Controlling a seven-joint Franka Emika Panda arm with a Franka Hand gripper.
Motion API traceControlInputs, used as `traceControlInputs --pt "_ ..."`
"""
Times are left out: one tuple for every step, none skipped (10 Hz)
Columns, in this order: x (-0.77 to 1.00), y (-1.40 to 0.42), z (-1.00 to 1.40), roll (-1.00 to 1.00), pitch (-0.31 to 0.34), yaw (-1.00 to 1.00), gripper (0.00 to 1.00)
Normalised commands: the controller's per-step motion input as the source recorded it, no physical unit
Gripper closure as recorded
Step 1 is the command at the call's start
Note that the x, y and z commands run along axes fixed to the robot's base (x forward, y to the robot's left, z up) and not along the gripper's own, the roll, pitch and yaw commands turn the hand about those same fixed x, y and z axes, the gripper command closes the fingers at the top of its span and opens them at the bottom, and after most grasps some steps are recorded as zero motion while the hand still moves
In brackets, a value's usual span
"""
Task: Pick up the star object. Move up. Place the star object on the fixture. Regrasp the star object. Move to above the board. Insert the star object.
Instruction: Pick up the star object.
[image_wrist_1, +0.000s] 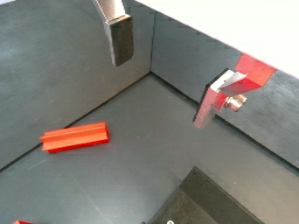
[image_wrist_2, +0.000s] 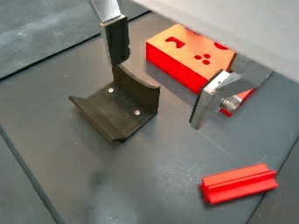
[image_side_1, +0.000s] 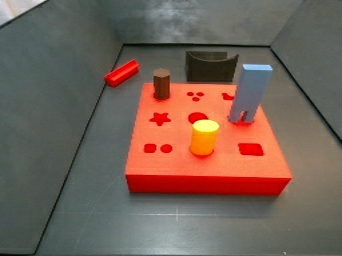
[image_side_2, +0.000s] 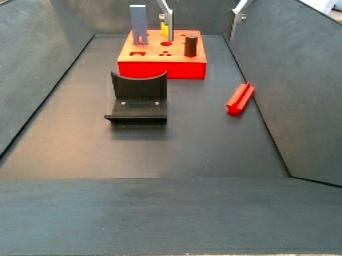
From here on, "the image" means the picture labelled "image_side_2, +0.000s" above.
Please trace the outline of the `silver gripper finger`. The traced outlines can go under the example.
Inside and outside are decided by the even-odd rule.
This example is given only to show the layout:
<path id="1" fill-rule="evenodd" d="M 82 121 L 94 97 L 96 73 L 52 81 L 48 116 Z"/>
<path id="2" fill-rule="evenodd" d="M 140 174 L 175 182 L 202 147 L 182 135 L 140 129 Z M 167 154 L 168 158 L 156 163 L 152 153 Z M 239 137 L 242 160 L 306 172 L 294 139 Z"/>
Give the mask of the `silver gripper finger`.
<path id="1" fill-rule="evenodd" d="M 239 0 L 238 5 L 231 9 L 231 18 L 227 29 L 227 39 L 233 40 L 238 24 L 246 19 L 246 9 L 254 0 Z"/>
<path id="2" fill-rule="evenodd" d="M 174 41 L 174 11 L 168 7 L 166 0 L 156 0 L 162 13 L 159 14 L 160 22 L 168 25 L 168 41 Z"/>

